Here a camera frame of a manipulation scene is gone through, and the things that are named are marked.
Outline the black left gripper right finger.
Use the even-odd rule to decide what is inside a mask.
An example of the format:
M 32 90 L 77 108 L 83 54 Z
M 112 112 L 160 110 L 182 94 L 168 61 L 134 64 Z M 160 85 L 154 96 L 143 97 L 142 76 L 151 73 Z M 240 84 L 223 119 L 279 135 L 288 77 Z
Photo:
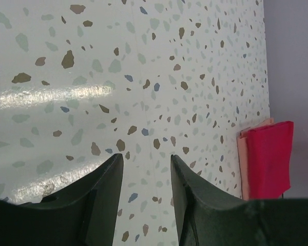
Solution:
M 244 201 L 171 156 L 179 245 L 308 245 L 308 199 Z

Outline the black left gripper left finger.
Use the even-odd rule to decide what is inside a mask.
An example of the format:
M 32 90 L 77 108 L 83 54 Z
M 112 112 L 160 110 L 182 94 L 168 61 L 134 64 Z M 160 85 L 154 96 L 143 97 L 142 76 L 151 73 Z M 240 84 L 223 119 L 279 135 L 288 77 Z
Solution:
M 123 170 L 114 154 L 39 203 L 0 200 L 0 245 L 112 245 Z

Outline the magenta t shirt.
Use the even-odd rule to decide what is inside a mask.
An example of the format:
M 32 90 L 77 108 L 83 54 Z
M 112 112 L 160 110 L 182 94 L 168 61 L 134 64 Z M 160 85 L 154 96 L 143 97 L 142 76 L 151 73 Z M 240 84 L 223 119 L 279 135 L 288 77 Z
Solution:
M 250 199 L 275 199 L 291 187 L 294 123 L 283 121 L 246 134 Z

